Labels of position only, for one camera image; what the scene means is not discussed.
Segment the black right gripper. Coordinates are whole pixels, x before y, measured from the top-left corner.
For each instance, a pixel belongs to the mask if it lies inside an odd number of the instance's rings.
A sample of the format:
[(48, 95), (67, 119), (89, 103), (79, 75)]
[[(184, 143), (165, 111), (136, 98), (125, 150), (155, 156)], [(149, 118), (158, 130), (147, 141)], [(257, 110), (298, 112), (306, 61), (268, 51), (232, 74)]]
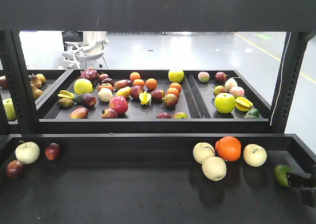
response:
[(302, 203), (316, 207), (316, 166), (311, 166), (311, 173), (288, 172), (288, 184), (299, 189)]

